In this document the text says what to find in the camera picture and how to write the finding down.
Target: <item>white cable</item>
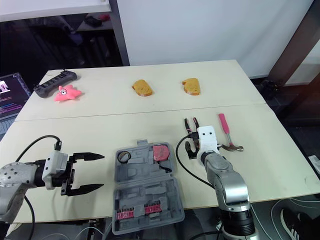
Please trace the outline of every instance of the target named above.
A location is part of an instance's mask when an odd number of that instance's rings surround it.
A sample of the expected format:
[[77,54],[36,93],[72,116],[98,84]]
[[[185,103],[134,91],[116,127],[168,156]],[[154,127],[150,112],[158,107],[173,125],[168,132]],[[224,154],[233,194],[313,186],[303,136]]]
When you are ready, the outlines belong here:
[[320,200],[299,200],[295,198],[290,198],[290,199],[293,199],[295,201],[302,202],[302,203],[320,203]]
[[41,238],[41,240],[47,239],[48,237],[55,236],[55,235],[60,235],[60,236],[65,237],[65,239],[70,240],[70,238],[68,238],[66,235],[64,235],[62,233],[52,233],[52,234],[49,234],[48,236],[45,236],[44,238]]
[[88,227],[82,229],[82,230],[78,233],[78,235],[75,236],[74,240],[76,240],[76,239],[80,236],[80,234],[81,234],[84,230],[87,230],[87,229],[95,229],[95,230],[97,230],[99,233],[101,233],[102,236],[104,235],[98,228],[95,228],[94,226],[88,226]]
[[278,234],[278,236],[279,236],[279,238],[280,238],[281,240],[283,240],[283,238],[280,236],[280,233],[279,233],[279,231],[278,231],[278,229],[277,229],[277,227],[276,227],[276,224],[275,224],[275,221],[274,221],[272,212],[273,212],[275,206],[276,206],[278,203],[280,203],[282,200],[284,200],[284,199],[280,199],[279,201],[277,201],[277,202],[272,206],[271,211],[270,211],[271,221],[272,221],[273,227],[274,227],[276,233]]
[[111,230],[111,225],[112,225],[112,221],[110,222],[109,226],[106,228],[103,236],[102,236],[102,240],[107,238],[107,235],[109,234],[110,230]]
[[290,202],[292,202],[293,204],[295,205],[298,205],[300,207],[303,207],[303,208],[308,208],[308,209],[317,209],[317,207],[313,207],[313,206],[303,206],[303,205],[300,205],[299,203],[296,203],[293,201],[293,198],[289,198]]
[[266,230],[264,229],[264,227],[262,226],[262,224],[261,224],[261,222],[260,222],[260,220],[259,220],[259,218],[258,218],[258,216],[257,216],[257,214],[256,214],[256,212],[255,212],[255,210],[254,210],[254,206],[251,205],[251,208],[252,208],[253,214],[255,215],[256,220],[257,220],[258,223],[260,224],[260,227],[262,228],[264,234],[267,235],[267,237],[268,237],[270,240],[272,240],[272,238],[269,236],[269,234],[267,233],[267,231],[266,231]]

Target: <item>black shoe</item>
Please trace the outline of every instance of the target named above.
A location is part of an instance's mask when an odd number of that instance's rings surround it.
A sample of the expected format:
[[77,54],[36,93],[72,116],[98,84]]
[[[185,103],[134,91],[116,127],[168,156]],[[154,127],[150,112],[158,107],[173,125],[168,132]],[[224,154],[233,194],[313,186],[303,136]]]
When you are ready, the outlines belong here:
[[298,217],[288,208],[284,208],[280,213],[280,220],[283,228],[292,240],[303,240],[300,238],[298,225],[300,221]]
[[297,217],[303,224],[309,223],[312,220],[312,218],[304,212],[299,212]]

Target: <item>pink hammer handle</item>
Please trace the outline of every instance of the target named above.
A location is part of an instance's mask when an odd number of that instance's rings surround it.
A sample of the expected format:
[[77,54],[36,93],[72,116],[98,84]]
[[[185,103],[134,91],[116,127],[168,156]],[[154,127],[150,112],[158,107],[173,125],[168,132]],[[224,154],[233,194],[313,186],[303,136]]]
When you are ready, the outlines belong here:
[[230,133],[229,126],[228,126],[228,123],[226,121],[225,115],[223,113],[220,113],[219,114],[219,119],[220,119],[220,122],[221,122],[221,125],[222,125],[224,133],[225,134],[229,134]]

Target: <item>tool case compartment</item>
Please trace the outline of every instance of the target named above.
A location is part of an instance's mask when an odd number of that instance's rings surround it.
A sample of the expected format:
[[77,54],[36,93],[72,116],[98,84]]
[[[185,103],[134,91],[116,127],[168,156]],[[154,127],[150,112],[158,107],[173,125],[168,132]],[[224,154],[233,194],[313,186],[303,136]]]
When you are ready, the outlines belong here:
[[[115,154],[114,180],[120,186],[113,193],[112,232],[121,235],[181,222],[185,218],[179,185],[172,176],[175,155],[167,142],[138,141],[137,147]],[[154,160],[154,146],[166,146],[167,160]],[[118,161],[122,152],[127,163]]]

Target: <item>pink starfish toy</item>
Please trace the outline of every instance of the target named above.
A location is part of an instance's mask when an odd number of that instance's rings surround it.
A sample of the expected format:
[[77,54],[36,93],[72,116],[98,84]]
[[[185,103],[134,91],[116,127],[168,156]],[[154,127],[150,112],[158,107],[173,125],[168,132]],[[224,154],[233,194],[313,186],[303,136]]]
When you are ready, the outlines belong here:
[[65,101],[68,99],[75,99],[77,96],[82,94],[81,91],[76,90],[72,87],[72,85],[67,85],[65,87],[59,86],[59,92],[55,96],[55,101]]

